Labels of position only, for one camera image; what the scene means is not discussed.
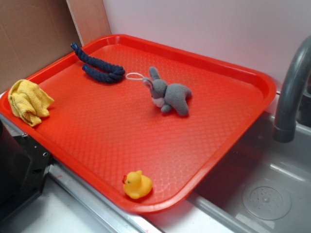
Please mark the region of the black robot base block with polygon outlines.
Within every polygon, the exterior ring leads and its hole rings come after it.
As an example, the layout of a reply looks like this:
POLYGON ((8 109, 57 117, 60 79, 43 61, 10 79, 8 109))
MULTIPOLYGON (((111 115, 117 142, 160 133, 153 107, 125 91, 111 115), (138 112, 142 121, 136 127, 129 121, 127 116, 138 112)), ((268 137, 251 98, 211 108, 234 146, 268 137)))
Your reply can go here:
POLYGON ((42 194, 51 160, 51 153, 34 138, 12 136, 0 123, 1 223, 42 194))

